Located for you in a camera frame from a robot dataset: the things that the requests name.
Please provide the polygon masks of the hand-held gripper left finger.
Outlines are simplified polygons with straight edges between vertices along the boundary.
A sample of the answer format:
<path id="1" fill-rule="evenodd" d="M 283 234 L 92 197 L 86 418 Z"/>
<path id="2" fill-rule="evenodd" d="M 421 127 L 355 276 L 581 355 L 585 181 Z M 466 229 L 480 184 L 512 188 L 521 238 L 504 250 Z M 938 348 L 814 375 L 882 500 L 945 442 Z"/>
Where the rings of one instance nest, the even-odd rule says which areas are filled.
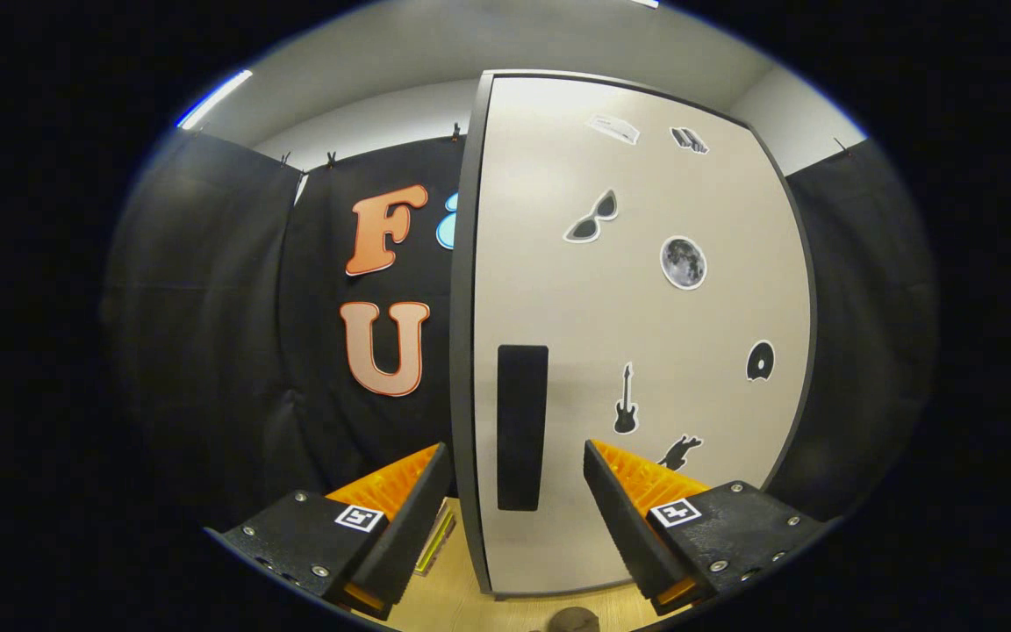
<path id="1" fill-rule="evenodd" d="M 388 620 L 400 603 L 452 485 L 444 442 L 317 493 L 294 489 L 205 532 L 274 583 L 320 604 Z"/>

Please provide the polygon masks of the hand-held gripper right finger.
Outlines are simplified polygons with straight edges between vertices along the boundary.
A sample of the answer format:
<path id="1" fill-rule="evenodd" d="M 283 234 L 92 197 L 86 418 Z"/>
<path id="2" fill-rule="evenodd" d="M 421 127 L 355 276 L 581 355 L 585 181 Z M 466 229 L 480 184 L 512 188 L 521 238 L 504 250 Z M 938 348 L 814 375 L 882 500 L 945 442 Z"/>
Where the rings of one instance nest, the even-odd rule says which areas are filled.
<path id="1" fill-rule="evenodd" d="M 825 521 L 757 485 L 710 487 L 603 442 L 585 442 L 583 472 L 631 579 L 658 613 L 729 600 L 827 534 Z"/>

